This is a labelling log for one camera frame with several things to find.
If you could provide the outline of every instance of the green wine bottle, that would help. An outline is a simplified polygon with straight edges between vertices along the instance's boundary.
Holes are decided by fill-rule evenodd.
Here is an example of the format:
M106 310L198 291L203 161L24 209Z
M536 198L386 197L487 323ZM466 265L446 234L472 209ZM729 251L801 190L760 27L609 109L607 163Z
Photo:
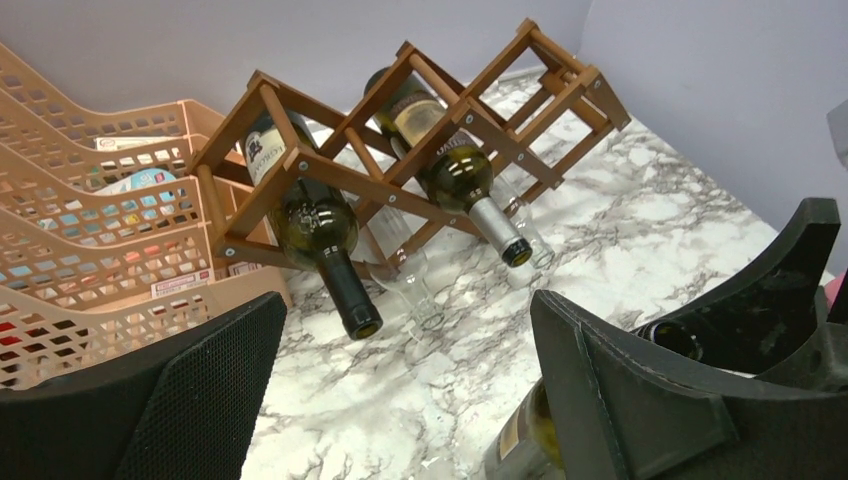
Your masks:
M368 80L365 94L387 71L381 69ZM401 160L446 112L424 84L410 75L374 119ZM495 178L492 164L466 132L460 130L448 139L415 178L439 208L467 214L508 266L518 267L530 259L530 243L489 196Z
M300 140L316 148L303 117L286 111ZM265 112L250 128L241 145L254 185L281 158L286 145L271 116ZM353 340L370 337L383 325L350 260L356 247L359 223L342 193L319 181L300 177L268 221L286 257L307 270L317 270L336 305L342 324Z
M540 379L483 457L486 480L565 479L545 384Z
M648 333L639 333L638 329L631 333L692 360L699 360L703 354L700 343L680 323L658 322ZM483 458L486 480L565 478L548 393L541 378Z

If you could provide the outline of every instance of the marble countertop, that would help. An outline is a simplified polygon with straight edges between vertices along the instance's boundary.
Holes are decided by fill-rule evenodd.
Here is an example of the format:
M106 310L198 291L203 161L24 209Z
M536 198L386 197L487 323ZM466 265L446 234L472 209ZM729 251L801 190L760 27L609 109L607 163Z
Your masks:
M498 84L484 100L509 114L533 83ZM586 133L569 113L533 149L555 162ZM353 343L320 278L295 275L296 306L243 478L479 478L484 450L540 375L534 290L629 329L715 287L776 235L638 121L602 141L532 210L556 257L523 286L473 237L446 229L431 240L427 281L447 311L436 329L412 325L400 299L372 285L386 324Z

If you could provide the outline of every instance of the lavender wall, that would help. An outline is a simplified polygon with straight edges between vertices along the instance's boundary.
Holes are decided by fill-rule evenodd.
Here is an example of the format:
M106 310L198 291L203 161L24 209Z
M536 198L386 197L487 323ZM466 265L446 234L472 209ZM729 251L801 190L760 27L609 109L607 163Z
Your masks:
M845 0L594 0L579 55L775 228L805 196L837 198L848 224L826 119L848 98ZM830 268L846 266L843 231Z
M409 39L471 80L526 17L575 50L591 0L27 0L0 42L102 111L191 97L229 110L256 68L342 110ZM515 68L532 66L528 56Z

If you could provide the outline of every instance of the wooden wine rack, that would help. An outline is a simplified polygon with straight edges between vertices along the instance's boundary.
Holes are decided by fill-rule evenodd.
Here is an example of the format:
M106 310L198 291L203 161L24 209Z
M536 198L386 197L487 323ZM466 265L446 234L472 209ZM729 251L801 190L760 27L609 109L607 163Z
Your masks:
M542 88L515 114L505 119L486 105L480 95L527 49L531 49L547 67L539 79ZM447 114L405 158L384 172L366 147L390 156L393 155L392 149L379 133L366 126L366 122L413 72L447 103ZM553 100L535 118L516 131L551 97ZM317 151L313 150L298 139L284 107L332 129L333 133ZM591 132L553 166L548 166L529 146L568 109L586 123ZM280 193L289 189L299 176L358 195L361 201L356 214L362 225L385 205L425 218L425 224L405 245L407 251L415 251L444 227L481 237L468 218L446 213L427 199L402 188L458 129L467 130L479 138L487 154L497 153L492 160L495 175L513 163L536 178L536 183L522 193L529 203L547 189L557 188L563 181L563 175L601 139L613 129L620 130L630 122L627 111L598 69L583 65L528 19L518 28L515 39L468 87L463 87L412 44L405 42L386 74L348 115L256 71L245 94L206 146L194 156L189 167L189 173L198 177L204 200L218 198L215 176L248 187L252 185L247 168L225 157L265 110L289 146L288 150L228 221L217 202L207 202L212 223L212 228L208 229L210 247L213 255L228 260L290 268L293 265L278 248L248 241L246 237L279 201ZM332 159L348 144L367 174L333 162ZM357 269L360 276L369 278L363 265L357 265Z

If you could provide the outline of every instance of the bottle cap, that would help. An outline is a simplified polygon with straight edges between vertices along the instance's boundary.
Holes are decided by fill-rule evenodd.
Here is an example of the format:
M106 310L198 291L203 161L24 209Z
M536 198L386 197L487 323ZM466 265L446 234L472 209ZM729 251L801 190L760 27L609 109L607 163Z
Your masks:
M520 267L530 260L533 255L533 249L530 247L530 242L523 238L509 244L501 254L501 260L504 261L510 268Z
M651 327L639 336L695 361L700 361L704 356L704 349L698 338L689 333L683 323L665 320L649 325Z
M351 340L368 338L383 326L383 317L372 303L357 305L344 313L340 311L339 315Z
M385 75L388 71L389 67L385 67L377 70L374 75L371 75L371 78L369 78L368 82L365 84L365 91L362 92L362 96L364 97L365 95L368 95L368 91L371 90L371 88L374 87L374 85L376 85L377 82L379 82L380 79L383 78L383 75Z
M268 113L267 110L264 110L259 114L259 117L256 118L256 121L248 129L248 135L251 132L259 132L262 133L266 130L269 130L274 126L274 120L271 119L271 114Z

